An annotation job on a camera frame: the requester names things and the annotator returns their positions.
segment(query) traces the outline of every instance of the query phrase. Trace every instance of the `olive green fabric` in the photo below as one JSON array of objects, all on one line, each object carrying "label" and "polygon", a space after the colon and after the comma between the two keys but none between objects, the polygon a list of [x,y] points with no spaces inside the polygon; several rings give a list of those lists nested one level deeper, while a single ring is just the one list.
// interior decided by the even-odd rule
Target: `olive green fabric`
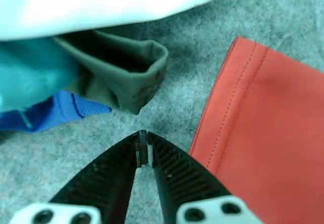
[{"label": "olive green fabric", "polygon": [[138,41],[104,30],[69,33],[54,40],[82,65],[78,79],[65,89],[112,108],[138,114],[166,73],[168,50],[153,40]]}]

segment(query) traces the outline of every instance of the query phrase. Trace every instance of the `folded fabric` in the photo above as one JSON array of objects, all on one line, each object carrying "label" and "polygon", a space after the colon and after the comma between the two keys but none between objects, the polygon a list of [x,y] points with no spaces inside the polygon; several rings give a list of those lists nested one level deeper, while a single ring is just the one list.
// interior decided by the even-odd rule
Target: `folded fabric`
[{"label": "folded fabric", "polygon": [[323,125],[324,74],[239,37],[190,154],[265,223],[323,223]]},{"label": "folded fabric", "polygon": [[55,41],[82,66],[65,90],[133,114],[152,99],[166,73],[169,52],[153,40],[89,30],[60,35]]},{"label": "folded fabric", "polygon": [[161,19],[211,0],[0,0],[0,40]]},{"label": "folded fabric", "polygon": [[43,102],[77,75],[77,61],[51,38],[0,42],[0,112]]},{"label": "folded fabric", "polygon": [[88,115],[110,112],[111,108],[107,106],[60,91],[23,113],[11,111],[0,114],[0,130],[37,132]]}]

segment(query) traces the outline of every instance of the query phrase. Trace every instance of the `orange fabric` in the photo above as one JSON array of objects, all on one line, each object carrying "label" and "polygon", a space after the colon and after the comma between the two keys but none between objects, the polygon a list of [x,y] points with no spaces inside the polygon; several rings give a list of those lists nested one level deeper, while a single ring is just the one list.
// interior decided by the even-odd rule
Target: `orange fabric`
[{"label": "orange fabric", "polygon": [[324,74],[238,37],[189,153],[265,223],[324,223]]}]

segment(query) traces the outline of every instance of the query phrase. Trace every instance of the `stitching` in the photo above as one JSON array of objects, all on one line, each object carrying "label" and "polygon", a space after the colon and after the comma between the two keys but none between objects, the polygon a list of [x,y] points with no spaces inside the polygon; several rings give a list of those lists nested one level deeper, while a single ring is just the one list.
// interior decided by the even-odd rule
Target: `stitching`
[{"label": "stitching", "polygon": [[225,60],[224,60],[224,62],[223,62],[223,65],[221,66],[221,69],[220,69],[220,71],[218,72],[218,75],[216,76],[216,81],[214,82],[214,85],[213,85],[213,87],[212,87],[212,93],[209,95],[209,97],[208,97],[208,99],[207,99],[207,103],[206,103],[206,105],[205,105],[204,111],[202,112],[202,117],[201,117],[201,119],[200,119],[200,121],[199,121],[199,123],[198,123],[197,131],[196,131],[196,133],[194,134],[194,139],[193,139],[194,142],[192,143],[192,147],[191,147],[191,149],[189,150],[191,153],[194,152],[194,149],[195,149],[195,147],[196,147],[196,145],[197,145],[196,143],[197,143],[198,135],[199,135],[200,130],[201,130],[201,126],[202,126],[202,124],[203,124],[202,122],[204,121],[205,116],[206,116],[206,114],[207,114],[207,108],[208,108],[208,105],[209,105],[210,102],[211,102],[211,98],[213,97],[213,93],[214,93],[214,89],[216,88],[217,81],[219,80],[219,77],[221,76],[221,73],[222,73],[222,70],[223,70],[224,63],[227,62],[227,60],[228,60],[228,58],[230,57],[230,55],[231,55],[231,53],[232,53],[234,47],[236,46],[236,44],[237,44],[237,39],[234,41],[234,43],[233,43],[232,46],[230,47],[229,51],[227,52],[227,55],[226,55]]},{"label": "stitching", "polygon": [[[253,75],[251,81],[249,82],[249,84],[248,84],[248,86],[247,86],[247,89],[246,89],[245,92],[244,92],[244,95],[243,95],[243,98],[242,98],[241,103],[242,103],[243,100],[246,98],[246,95],[247,95],[247,93],[248,93],[248,90],[250,89],[250,87],[251,87],[251,85],[252,85],[254,79],[256,78],[256,76],[257,76],[257,74],[258,74],[258,72],[259,72],[259,70],[260,70],[260,68],[261,68],[261,66],[263,65],[263,62],[265,61],[265,58],[266,58],[266,56],[267,56],[267,54],[268,54],[268,51],[269,51],[269,48],[266,48],[266,51],[265,51],[265,53],[264,53],[264,56],[263,56],[263,58],[261,59],[259,65],[258,65],[257,70],[255,71],[255,73],[254,73],[254,75]],[[221,167],[221,164],[222,164],[222,162],[223,162],[223,157],[224,157],[224,155],[225,155],[225,151],[226,151],[226,149],[227,149],[228,142],[229,142],[229,137],[228,137],[228,139],[227,139],[227,141],[226,141],[226,143],[225,143],[225,147],[224,147],[224,150],[223,150],[222,155],[221,155],[221,157],[220,157],[219,163],[218,163],[218,165],[217,165],[215,175],[217,175],[217,173],[218,173],[218,171],[219,171],[219,169],[220,169],[220,167]]]},{"label": "stitching", "polygon": [[232,92],[231,98],[230,98],[229,103],[228,103],[228,106],[227,106],[227,110],[226,110],[225,115],[224,115],[224,118],[223,118],[223,120],[222,120],[221,128],[219,129],[218,136],[217,136],[217,138],[216,138],[216,141],[215,141],[215,144],[214,144],[214,147],[213,147],[212,153],[211,153],[211,155],[210,155],[210,157],[209,157],[208,164],[207,164],[207,166],[206,166],[207,169],[209,169],[209,166],[210,166],[210,164],[211,164],[212,158],[213,158],[213,156],[214,156],[215,149],[216,149],[216,146],[217,146],[217,144],[218,144],[218,141],[219,141],[220,135],[221,135],[221,133],[222,133],[222,131],[223,131],[224,124],[225,124],[225,120],[226,120],[226,118],[227,118],[227,115],[228,115],[228,112],[229,112],[229,110],[230,110],[230,107],[231,107],[231,104],[232,104],[233,98],[234,98],[234,96],[235,96],[237,86],[238,86],[239,82],[241,81],[241,79],[242,79],[242,77],[243,77],[243,75],[244,75],[244,72],[246,71],[246,69],[247,69],[247,67],[248,67],[248,65],[249,65],[249,63],[250,63],[250,61],[251,61],[251,58],[252,58],[252,56],[254,55],[256,49],[257,49],[257,44],[254,43],[254,49],[253,49],[253,51],[252,51],[252,53],[251,53],[249,59],[247,60],[247,63],[246,63],[246,65],[245,65],[245,67],[244,67],[244,69],[243,69],[241,75],[239,76],[239,78],[238,78],[238,80],[237,80],[237,82],[236,82],[236,85],[235,85],[234,89],[233,89],[233,92]]}]

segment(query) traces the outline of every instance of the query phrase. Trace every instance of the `gray carpet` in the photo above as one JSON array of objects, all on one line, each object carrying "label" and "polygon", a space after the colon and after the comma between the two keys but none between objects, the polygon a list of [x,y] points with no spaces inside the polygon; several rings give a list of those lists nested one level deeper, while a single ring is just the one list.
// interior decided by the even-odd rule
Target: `gray carpet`
[{"label": "gray carpet", "polygon": [[[0,133],[0,224],[8,223],[19,208],[48,201],[88,162],[139,129],[187,151],[237,35],[324,71],[324,0],[216,0],[122,29],[169,48],[170,66],[162,88],[138,116],[114,111],[32,135]],[[126,223],[162,223],[149,168],[136,176]]]}]

